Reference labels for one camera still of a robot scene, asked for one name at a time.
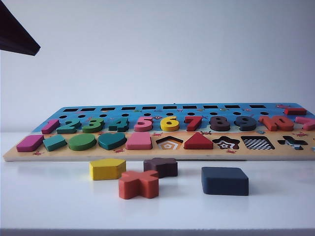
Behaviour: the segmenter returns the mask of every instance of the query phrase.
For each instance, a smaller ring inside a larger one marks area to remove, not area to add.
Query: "pink rectangle block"
[[[149,150],[152,142],[149,132],[134,132],[126,142],[127,150]]]
[[[44,140],[44,135],[29,135],[24,138],[17,146],[18,152],[35,151]]]
[[[60,123],[59,123],[58,119],[51,119],[51,120],[48,121],[48,124],[45,125],[41,129],[41,133],[42,134],[50,134],[51,132],[53,132],[59,126],[60,126]]]

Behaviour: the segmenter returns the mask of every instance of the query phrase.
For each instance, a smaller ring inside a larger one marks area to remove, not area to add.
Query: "white tabletop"
[[[1,155],[26,135],[1,133]],[[204,194],[204,166],[241,168],[250,180],[249,196]],[[90,179],[88,162],[1,159],[2,233],[315,234],[313,161],[180,161],[178,169],[178,177],[159,180],[158,197],[124,200],[118,180]],[[127,170],[143,171],[143,163],[128,161]]]

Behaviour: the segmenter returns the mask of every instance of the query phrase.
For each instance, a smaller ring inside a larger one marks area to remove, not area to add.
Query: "teal heart block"
[[[124,133],[102,134],[98,137],[98,144],[106,149],[112,150],[123,145],[127,141]]]

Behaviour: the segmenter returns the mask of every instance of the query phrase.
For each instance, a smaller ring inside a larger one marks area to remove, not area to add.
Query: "green oval block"
[[[65,141],[64,137],[60,134],[45,139],[43,143],[47,151],[53,151],[67,145],[67,142]]]
[[[93,134],[79,134],[69,139],[69,148],[74,151],[83,151],[95,144],[96,139]]]
[[[112,150],[114,148],[118,148],[123,145],[127,141],[124,133],[116,133],[116,134],[102,134],[98,137],[98,144],[106,149]]]

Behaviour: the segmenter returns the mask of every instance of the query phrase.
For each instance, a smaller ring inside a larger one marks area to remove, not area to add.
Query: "wooden number puzzle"
[[[295,103],[64,107],[5,161],[311,160],[315,116]]]

